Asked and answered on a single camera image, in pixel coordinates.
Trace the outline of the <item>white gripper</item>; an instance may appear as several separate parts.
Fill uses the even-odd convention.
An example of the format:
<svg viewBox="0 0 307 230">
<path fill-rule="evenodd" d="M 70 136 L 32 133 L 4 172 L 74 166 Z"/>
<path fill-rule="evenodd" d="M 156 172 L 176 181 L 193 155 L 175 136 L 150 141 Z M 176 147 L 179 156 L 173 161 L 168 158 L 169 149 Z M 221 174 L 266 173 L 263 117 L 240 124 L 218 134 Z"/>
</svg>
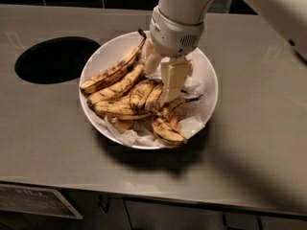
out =
<svg viewBox="0 0 307 230">
<path fill-rule="evenodd" d="M 184 25 L 169 19 L 158 7 L 155 7 L 150 23 L 151 39 L 148 40 L 145 51 L 145 74 L 150 75 L 155 72 L 162 60 L 162 55 L 178 57 L 193 52 L 198 47 L 203 30 L 203 23 Z M 193 61 L 185 58 L 173 58 L 161 63 L 165 103 L 179 96 L 192 69 Z"/>
</svg>

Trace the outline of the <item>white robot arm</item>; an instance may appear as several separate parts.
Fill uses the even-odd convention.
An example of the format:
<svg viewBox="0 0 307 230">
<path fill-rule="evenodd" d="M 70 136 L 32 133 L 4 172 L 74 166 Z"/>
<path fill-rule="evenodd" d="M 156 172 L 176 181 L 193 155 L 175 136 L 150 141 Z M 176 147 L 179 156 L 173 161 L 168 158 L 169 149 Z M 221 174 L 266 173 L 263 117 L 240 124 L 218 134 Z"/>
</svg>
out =
<svg viewBox="0 0 307 230">
<path fill-rule="evenodd" d="M 307 57 L 307 0 L 159 0 L 150 22 L 157 52 L 182 58 L 196 50 L 209 12 L 254 12 L 301 58 Z"/>
</svg>

